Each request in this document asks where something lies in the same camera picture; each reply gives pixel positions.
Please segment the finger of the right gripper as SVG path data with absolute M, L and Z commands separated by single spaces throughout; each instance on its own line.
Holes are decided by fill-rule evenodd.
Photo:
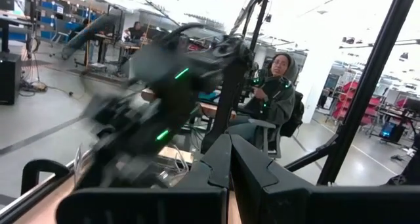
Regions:
M 81 188 L 151 188 L 164 187 L 158 177 L 153 157 L 131 156 L 108 145 L 93 147 L 91 166 L 80 179 Z

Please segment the red storage rack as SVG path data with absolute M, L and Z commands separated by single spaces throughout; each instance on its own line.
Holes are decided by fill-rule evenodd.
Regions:
M 350 108 L 351 102 L 354 98 L 358 87 L 358 82 L 351 81 L 344 85 L 343 90 L 338 96 L 338 101 L 335 106 L 335 110 L 332 113 L 334 119 L 343 121 L 348 109 Z M 372 124 L 374 117 L 377 114 L 377 109 L 380 105 L 381 96 L 373 95 L 369 101 L 369 104 L 365 110 L 364 116 L 360 122 L 360 125 Z

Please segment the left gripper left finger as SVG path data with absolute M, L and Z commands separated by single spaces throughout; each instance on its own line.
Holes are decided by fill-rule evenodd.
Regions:
M 98 162 L 58 205 L 57 224 L 228 224 L 231 138 L 221 135 L 174 187 L 103 188 Z

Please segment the person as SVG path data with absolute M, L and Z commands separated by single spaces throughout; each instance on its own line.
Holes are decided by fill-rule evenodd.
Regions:
M 124 32 L 127 34 L 125 40 L 131 43 L 140 43 L 141 40 L 146 39 L 146 33 L 139 21 L 136 21 L 133 27 L 127 28 Z
M 257 125 L 250 119 L 263 120 L 281 127 L 293 115 L 295 107 L 295 87 L 298 68 L 287 53 L 274 56 L 268 65 L 264 83 L 253 88 L 253 96 L 242 108 L 245 114 L 238 114 L 229 123 L 227 132 L 237 134 L 255 144 Z

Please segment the blue lit computer case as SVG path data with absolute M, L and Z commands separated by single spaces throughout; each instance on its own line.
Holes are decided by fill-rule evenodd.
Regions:
M 385 122 L 379 133 L 379 136 L 380 138 L 382 138 L 382 140 L 385 140 L 386 142 L 398 144 L 405 130 L 406 127 L 402 124 Z

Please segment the black backpack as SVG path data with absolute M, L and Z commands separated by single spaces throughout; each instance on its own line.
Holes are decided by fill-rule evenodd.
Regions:
M 303 114 L 305 112 L 305 106 L 302 103 L 303 94 L 295 92 L 295 105 L 291 113 L 290 119 L 285 122 L 280 129 L 281 137 L 291 137 L 294 132 L 302 125 Z

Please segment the black computer tower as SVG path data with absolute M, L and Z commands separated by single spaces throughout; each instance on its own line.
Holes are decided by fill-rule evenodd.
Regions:
M 0 53 L 0 105 L 13 105 L 19 95 L 22 59 L 14 53 Z

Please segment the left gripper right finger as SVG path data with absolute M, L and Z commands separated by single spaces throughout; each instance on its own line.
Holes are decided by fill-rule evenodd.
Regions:
M 420 186 L 316 186 L 232 135 L 243 224 L 420 224 Z

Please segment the black C clamp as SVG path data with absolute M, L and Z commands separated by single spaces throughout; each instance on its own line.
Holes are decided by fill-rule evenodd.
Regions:
M 25 194 L 39 184 L 41 172 L 53 173 L 56 177 L 62 178 L 70 173 L 70 169 L 59 162 L 48 159 L 29 161 L 22 170 L 20 194 Z

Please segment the black aluminium table frame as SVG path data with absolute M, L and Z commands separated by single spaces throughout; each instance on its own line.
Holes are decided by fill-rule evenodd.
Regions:
M 337 171 L 338 169 L 338 165 L 335 164 L 333 160 L 335 158 L 343 157 L 344 148 L 349 145 L 351 138 L 354 136 L 356 132 L 356 124 L 360 121 L 362 116 L 362 110 L 366 107 L 368 99 L 373 93 L 374 86 L 381 75 L 387 58 L 392 50 L 392 46 L 396 42 L 396 38 L 398 37 L 413 1 L 414 0 L 392 0 L 390 9 L 388 10 L 387 16 L 373 46 L 373 50 L 368 58 L 367 66 L 362 74 L 361 83 L 356 91 L 354 101 L 350 106 L 350 111 L 343 126 L 341 127 L 339 133 L 332 138 L 329 147 L 326 147 L 321 152 L 309 154 L 308 156 L 292 163 L 296 165 L 292 170 L 295 175 L 313 185 L 329 186 L 326 177 L 331 172 Z M 93 152 L 88 154 L 90 162 L 92 154 Z M 230 217 L 229 200 L 231 196 L 236 198 L 232 181 L 231 159 L 229 175 L 228 223 Z M 88 169 L 90 164 L 84 168 L 83 172 Z M 62 178 L 55 177 L 52 183 L 47 184 L 43 188 L 34 188 L 35 201 L 24 202 L 23 200 L 18 200 L 16 202 L 16 213 L 9 216 L 1 216 L 0 224 L 14 224 L 19 219 L 23 219 L 25 224 L 30 224 L 36 219 L 39 219 L 41 224 L 57 224 L 56 210 L 59 203 L 75 190 L 75 185 L 81 177 L 76 181 L 70 192 L 62 198 L 54 198 L 52 197 L 52 193 L 57 191 L 60 185 L 64 184 L 70 174 L 71 172 Z

